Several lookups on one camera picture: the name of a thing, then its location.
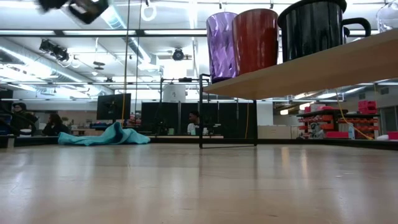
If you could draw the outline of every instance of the teal cloth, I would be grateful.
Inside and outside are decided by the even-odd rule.
[[[73,136],[67,133],[60,133],[58,138],[59,144],[79,146],[147,144],[149,141],[150,138],[139,134],[134,129],[123,129],[119,122],[106,128],[101,136]]]

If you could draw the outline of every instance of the red cup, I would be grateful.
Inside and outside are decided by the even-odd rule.
[[[233,20],[237,75],[277,64],[278,14],[270,9],[252,9]]]

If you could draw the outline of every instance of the wooden shelf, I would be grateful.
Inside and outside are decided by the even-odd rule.
[[[260,100],[398,77],[398,29],[204,87]]]

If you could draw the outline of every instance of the person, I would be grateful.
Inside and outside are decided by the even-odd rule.
[[[69,134],[69,129],[62,124],[58,114],[50,114],[49,122],[42,131],[45,136],[58,136],[61,132]]]
[[[191,111],[189,113],[188,134],[196,135],[196,128],[199,128],[199,112]]]
[[[14,103],[12,105],[14,114],[10,125],[18,130],[32,129],[34,123],[38,120],[34,115],[26,111],[25,103]]]

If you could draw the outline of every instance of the black mug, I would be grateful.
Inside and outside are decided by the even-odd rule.
[[[346,8],[345,0],[301,0],[285,9],[278,18],[284,62],[345,44],[344,25],[361,24],[370,36],[366,19],[343,20]]]

